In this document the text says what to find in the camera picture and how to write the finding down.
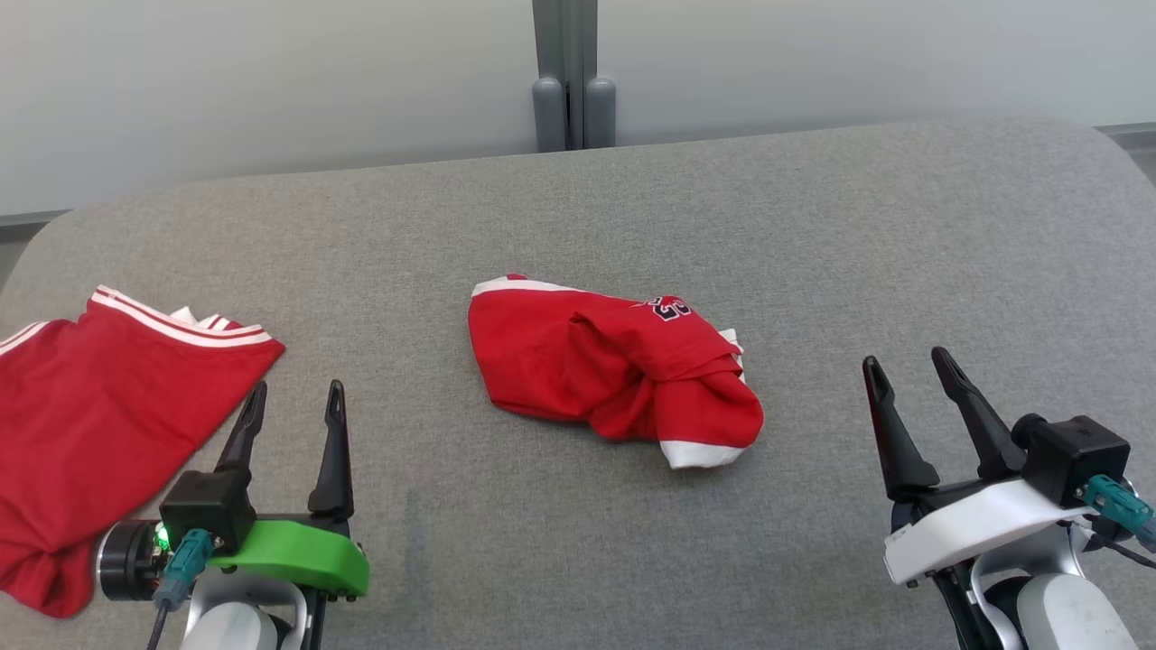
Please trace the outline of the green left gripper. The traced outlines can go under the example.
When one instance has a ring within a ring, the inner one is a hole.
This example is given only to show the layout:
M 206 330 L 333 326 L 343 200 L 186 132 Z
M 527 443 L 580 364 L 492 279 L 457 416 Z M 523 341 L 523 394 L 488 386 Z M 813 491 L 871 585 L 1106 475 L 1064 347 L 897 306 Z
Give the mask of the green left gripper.
M 259 381 L 238 411 L 215 472 L 249 470 L 253 443 L 264 429 L 266 398 L 267 384 Z M 355 503 L 350 431 L 340 381 L 331 381 L 323 423 L 327 429 L 323 464 L 307 498 L 309 511 L 313 517 L 348 519 L 355 514 Z M 234 555 L 208 551 L 205 542 L 177 542 L 156 519 L 118 522 L 98 544 L 98 588 L 110 600 L 151 600 L 160 588 L 173 581 L 181 584 L 179 593 L 187 596 L 208 569 L 255 573 L 335 598 L 364 597 L 370 585 L 370 564 L 357 542 L 297 520 L 255 520 Z

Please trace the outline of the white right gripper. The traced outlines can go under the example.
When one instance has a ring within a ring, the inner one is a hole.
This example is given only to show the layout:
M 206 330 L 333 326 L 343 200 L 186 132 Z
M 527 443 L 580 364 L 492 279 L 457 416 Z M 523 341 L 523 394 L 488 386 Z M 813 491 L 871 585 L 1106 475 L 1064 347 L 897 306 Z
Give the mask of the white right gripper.
M 1027 453 L 1011 431 L 957 364 L 950 350 L 929 350 L 944 394 L 965 420 L 979 459 L 980 480 L 1018 477 Z M 895 391 L 876 357 L 862 362 L 864 387 L 870 404 L 872 430 L 879 448 L 887 498 L 916 498 L 940 485 L 938 470 L 925 461 L 896 408 Z M 981 488 L 970 497 L 944 505 L 884 539 L 884 563 L 892 584 L 921 579 L 941 569 L 1018 542 L 1061 520 L 1094 515 L 1089 505 L 1055 505 L 1023 478 Z

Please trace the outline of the red and white striped jersey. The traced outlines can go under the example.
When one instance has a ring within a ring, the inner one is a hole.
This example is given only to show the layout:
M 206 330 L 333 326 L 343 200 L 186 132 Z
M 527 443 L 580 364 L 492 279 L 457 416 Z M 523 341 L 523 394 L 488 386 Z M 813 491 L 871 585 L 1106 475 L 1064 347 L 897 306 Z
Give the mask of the red and white striped jersey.
M 92 598 L 92 552 L 284 354 L 260 328 L 101 285 L 77 320 L 0 341 L 0 592 L 43 616 Z

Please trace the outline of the red jersey with number print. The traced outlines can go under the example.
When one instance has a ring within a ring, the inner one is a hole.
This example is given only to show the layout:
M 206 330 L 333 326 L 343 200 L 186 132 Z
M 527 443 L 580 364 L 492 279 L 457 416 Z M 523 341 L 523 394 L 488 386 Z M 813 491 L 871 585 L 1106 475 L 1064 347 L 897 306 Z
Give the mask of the red jersey with number print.
M 467 324 L 502 409 L 653 441 L 672 470 L 721 468 L 762 433 L 735 330 L 674 295 L 620 300 L 510 274 L 475 285 Z

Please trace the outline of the grey fabric sofa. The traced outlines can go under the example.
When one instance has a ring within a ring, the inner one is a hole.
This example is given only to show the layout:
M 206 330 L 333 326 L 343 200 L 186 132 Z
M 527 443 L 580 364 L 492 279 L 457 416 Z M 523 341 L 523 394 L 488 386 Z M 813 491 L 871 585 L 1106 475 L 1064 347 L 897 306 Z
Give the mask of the grey fabric sofa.
M 489 402 L 470 289 L 507 273 L 672 293 L 735 328 L 766 415 L 729 468 L 670 470 Z M 1095 130 L 926 121 L 690 145 L 277 173 L 71 210 L 0 291 L 0 339 L 98 285 L 259 324 L 249 494 L 301 511 L 323 406 L 350 407 L 371 592 L 323 650 L 954 650 L 896 588 L 862 359 L 946 482 L 977 457 L 929 350 L 1007 423 L 1077 414 L 1156 495 L 1156 189 Z

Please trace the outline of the grey partition post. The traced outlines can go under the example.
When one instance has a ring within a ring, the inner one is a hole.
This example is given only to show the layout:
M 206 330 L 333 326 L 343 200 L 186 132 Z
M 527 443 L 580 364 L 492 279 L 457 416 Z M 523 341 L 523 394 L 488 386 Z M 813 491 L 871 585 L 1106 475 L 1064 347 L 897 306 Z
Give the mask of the grey partition post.
M 598 71 L 598 0 L 532 0 L 532 12 L 538 152 L 614 147 L 618 86 Z

